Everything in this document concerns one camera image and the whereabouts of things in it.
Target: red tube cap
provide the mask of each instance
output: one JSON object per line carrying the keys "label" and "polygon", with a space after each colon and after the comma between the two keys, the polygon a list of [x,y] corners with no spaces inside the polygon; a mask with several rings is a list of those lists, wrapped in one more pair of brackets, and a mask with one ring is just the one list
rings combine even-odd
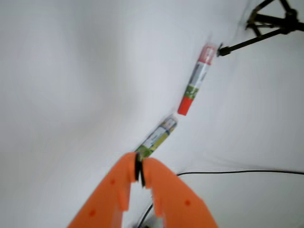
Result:
{"label": "red tube cap", "polygon": [[181,115],[187,115],[187,112],[192,104],[193,99],[190,99],[188,97],[183,97],[181,103],[180,103],[180,107],[177,111],[178,114]]}

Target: small tube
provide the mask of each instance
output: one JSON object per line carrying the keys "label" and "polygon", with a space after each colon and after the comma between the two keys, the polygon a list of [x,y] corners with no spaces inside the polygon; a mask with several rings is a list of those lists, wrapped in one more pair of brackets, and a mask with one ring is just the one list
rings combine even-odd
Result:
{"label": "small tube", "polygon": [[139,153],[139,160],[149,157],[173,132],[177,125],[177,119],[171,115],[156,128],[152,134],[140,145],[136,152]]}
{"label": "small tube", "polygon": [[207,43],[201,51],[196,66],[192,72],[186,92],[177,111],[178,114],[187,114],[192,104],[192,101],[194,100],[197,92],[199,91],[200,85],[202,84],[202,81],[211,65],[211,61],[216,53],[216,49],[217,48],[214,44]]}

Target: white backdrop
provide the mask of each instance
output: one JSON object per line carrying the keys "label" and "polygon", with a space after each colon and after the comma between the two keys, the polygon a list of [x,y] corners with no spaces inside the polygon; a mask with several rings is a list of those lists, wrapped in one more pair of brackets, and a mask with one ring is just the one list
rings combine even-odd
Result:
{"label": "white backdrop", "polygon": [[[233,44],[250,36],[236,30],[256,3],[2,1],[1,227],[67,226],[117,159],[177,110],[207,37]],[[303,21],[303,1],[290,4]],[[267,10],[283,12],[278,2]],[[153,156],[176,172],[303,170],[303,40],[280,35],[216,58],[187,117]],[[220,227],[304,224],[303,178],[184,180]],[[125,227],[150,200],[132,186]]]}

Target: black cable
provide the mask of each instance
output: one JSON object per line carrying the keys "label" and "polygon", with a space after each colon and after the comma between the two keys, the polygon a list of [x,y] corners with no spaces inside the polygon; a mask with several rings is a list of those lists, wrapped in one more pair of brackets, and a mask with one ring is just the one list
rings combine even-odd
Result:
{"label": "black cable", "polygon": [[177,176],[182,176],[186,174],[230,174],[230,173],[243,173],[243,172],[277,172],[277,173],[289,173],[289,174],[299,174],[304,175],[304,172],[288,171],[288,170],[242,170],[242,171],[225,171],[225,172],[182,172],[176,174]]}
{"label": "black cable", "polygon": [[[231,173],[244,173],[244,172],[276,172],[276,173],[289,173],[289,174],[304,175],[304,172],[288,171],[288,170],[242,170],[242,171],[224,171],[224,172],[181,172],[181,173],[176,174],[176,176],[179,177],[179,176],[188,175],[188,174],[231,174]],[[150,207],[147,209],[146,213],[144,214],[144,216],[137,228],[141,228],[144,220],[148,216],[152,207],[153,207],[153,204],[151,204]]]}
{"label": "black cable", "polygon": [[141,228],[142,227],[142,224],[144,222],[144,220],[146,219],[147,215],[149,214],[150,210],[152,209],[153,207],[153,204],[150,205],[150,207],[147,209],[146,213],[144,214],[140,224],[138,225],[138,228]]}

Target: orange robotic gripper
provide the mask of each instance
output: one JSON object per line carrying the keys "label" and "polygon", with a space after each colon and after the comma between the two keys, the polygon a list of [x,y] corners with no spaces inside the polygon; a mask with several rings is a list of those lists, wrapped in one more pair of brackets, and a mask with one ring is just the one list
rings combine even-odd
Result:
{"label": "orange robotic gripper", "polygon": [[68,228],[120,228],[129,208],[131,183],[152,189],[154,211],[165,228],[217,228],[205,203],[171,170],[154,158],[125,154],[100,182]]}

